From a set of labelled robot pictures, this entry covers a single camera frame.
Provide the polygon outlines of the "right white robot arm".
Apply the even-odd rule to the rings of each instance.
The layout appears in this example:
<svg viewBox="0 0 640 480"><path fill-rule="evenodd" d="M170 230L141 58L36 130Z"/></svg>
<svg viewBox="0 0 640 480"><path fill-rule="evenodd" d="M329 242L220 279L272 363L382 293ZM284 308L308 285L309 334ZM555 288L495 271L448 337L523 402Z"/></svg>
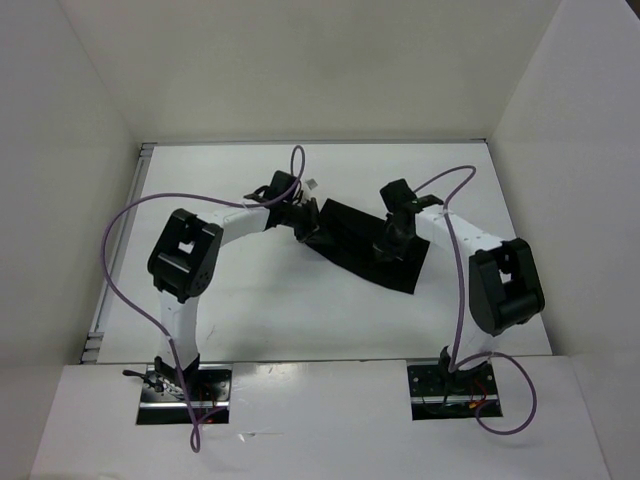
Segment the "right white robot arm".
<svg viewBox="0 0 640 480"><path fill-rule="evenodd" d="M531 247L481 230L433 195L381 196L387 209L376 241L381 254L405 259L409 243L421 239L453 255L461 305L454 340L440 354L438 380L446 391L462 392L488 362L494 339L545 306Z"/></svg>

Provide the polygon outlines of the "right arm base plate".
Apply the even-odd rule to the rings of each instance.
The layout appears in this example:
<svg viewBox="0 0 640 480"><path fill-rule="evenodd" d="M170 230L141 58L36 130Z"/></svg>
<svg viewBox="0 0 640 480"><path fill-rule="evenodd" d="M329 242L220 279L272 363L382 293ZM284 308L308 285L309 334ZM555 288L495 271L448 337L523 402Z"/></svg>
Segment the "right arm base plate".
<svg viewBox="0 0 640 480"><path fill-rule="evenodd" d="M445 369L435 360L408 363L412 419L473 419L502 417L492 366L485 362L473 371L458 372L454 383L445 379Z"/></svg>

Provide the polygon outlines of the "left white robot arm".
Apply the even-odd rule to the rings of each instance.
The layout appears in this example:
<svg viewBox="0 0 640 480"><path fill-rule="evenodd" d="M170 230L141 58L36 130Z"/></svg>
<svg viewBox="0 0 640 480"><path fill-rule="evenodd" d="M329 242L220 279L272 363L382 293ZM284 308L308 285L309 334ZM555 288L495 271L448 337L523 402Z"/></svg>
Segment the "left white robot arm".
<svg viewBox="0 0 640 480"><path fill-rule="evenodd" d="M154 369L176 399L192 397L199 387L197 310L222 247L279 225L292 228L300 242L319 229L317 202L304 193L269 207L256 193L249 199L253 203L248 207L225 208L204 217L175 210L149 257L147 269L161 304L160 324L169 336L154 359Z"/></svg>

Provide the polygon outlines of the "black skirt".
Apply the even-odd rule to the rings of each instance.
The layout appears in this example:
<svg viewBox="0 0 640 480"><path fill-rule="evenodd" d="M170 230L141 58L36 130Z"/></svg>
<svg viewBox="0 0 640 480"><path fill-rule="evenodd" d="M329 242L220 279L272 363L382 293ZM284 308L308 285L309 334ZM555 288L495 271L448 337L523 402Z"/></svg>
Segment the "black skirt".
<svg viewBox="0 0 640 480"><path fill-rule="evenodd" d="M429 243L412 239L403 257L376 248L385 221L333 199L319 213L319 228L305 244L333 264L381 287L412 295Z"/></svg>

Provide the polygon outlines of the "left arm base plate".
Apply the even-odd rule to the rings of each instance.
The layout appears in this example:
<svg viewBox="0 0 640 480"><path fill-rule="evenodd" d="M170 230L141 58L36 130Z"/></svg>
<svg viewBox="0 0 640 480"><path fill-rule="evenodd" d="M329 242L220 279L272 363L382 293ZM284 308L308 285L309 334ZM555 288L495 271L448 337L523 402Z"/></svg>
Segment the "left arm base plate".
<svg viewBox="0 0 640 480"><path fill-rule="evenodd" d="M125 369L122 374L142 382L137 425L190 423L182 389L157 374L153 366L147 365L142 373ZM193 380L189 396L196 418L204 417L205 424L227 424L231 398L231 366L204 364Z"/></svg>

